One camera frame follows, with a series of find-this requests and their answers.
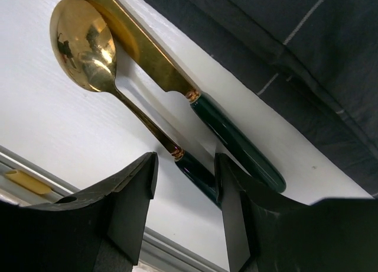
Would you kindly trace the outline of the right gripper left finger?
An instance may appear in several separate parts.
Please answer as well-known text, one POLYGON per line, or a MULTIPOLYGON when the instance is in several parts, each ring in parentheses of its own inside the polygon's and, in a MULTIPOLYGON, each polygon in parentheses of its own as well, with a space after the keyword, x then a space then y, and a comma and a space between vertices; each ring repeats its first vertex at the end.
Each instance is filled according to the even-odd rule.
POLYGON ((1 203, 2 271, 131 271, 137 265, 158 156, 56 203, 1 203))

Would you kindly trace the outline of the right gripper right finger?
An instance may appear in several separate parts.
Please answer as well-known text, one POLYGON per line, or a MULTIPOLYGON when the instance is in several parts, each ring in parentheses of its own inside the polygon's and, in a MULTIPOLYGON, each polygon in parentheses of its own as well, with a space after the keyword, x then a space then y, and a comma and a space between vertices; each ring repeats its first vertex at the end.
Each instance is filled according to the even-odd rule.
POLYGON ((214 162, 231 271, 376 271, 377 200, 305 205, 259 183, 229 156, 214 162))

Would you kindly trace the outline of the dark plaid cloth placemat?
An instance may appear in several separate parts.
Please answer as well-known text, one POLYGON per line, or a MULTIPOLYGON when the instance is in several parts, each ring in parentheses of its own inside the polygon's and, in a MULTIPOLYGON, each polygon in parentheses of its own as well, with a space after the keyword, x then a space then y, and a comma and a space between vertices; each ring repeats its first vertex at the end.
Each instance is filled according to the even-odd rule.
POLYGON ((377 196, 377 0, 144 0, 377 196))

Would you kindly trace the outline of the gold spoon green handle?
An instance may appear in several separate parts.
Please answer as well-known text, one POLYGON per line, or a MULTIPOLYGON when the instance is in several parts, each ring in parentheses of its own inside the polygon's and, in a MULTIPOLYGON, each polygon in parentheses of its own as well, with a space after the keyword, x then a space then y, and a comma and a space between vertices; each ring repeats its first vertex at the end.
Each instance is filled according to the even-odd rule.
POLYGON ((174 142, 116 87, 116 47, 109 27, 85 0, 61 0, 50 20, 54 55, 66 75, 90 92, 106 92, 121 101, 162 144, 175 165, 216 206, 216 178, 191 153, 174 142))

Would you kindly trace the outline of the gold knife green handle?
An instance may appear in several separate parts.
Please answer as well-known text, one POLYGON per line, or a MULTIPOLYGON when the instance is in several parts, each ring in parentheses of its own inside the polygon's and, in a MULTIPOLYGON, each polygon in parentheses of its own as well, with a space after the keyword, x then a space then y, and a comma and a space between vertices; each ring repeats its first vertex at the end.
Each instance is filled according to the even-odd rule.
POLYGON ((177 62, 119 0, 86 0, 104 17, 112 34, 139 67, 164 91, 182 94, 196 115, 218 137, 234 158, 259 180, 282 193, 280 172, 214 102, 202 92, 177 62))

